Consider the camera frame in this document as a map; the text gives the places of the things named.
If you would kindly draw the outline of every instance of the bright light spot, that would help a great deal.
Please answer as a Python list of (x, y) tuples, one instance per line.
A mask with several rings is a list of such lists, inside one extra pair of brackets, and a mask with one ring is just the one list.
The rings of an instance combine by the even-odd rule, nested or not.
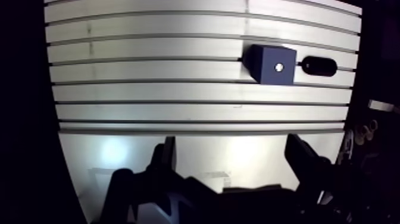
[(121, 139), (107, 139), (101, 149), (103, 163), (110, 165), (120, 165), (128, 156), (129, 146)]

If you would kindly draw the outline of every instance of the dark blue cube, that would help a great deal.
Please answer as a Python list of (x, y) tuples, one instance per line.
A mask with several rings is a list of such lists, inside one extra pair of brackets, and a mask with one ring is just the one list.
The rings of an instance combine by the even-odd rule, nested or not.
[(243, 56), (250, 75), (262, 85), (293, 85), (296, 51), (282, 46), (252, 45)]

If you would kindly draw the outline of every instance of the dark background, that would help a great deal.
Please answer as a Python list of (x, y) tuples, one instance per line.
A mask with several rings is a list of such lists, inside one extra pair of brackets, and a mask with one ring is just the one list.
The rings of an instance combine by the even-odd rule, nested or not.
[[(398, 206), (400, 116), (371, 111), (367, 103), (376, 99), (400, 105), (400, 4), (347, 2), (363, 7), (363, 15), (346, 127), (379, 122), (374, 140), (356, 147), (354, 163)], [(43, 0), (2, 2), (1, 223), (85, 223), (57, 135), (43, 7)]]

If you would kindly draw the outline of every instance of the black cylindrical object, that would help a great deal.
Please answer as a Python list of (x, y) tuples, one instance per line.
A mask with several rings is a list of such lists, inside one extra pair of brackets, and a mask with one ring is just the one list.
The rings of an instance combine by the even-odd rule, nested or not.
[(301, 62), (303, 71), (313, 76), (333, 76), (338, 65), (333, 59), (307, 56)]

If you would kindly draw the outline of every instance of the screw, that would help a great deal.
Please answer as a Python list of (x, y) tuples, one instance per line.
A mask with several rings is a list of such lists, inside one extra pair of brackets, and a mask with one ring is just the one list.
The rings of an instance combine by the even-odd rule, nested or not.
[(281, 72), (283, 70), (283, 64), (282, 63), (278, 63), (275, 65), (275, 71), (277, 72)]

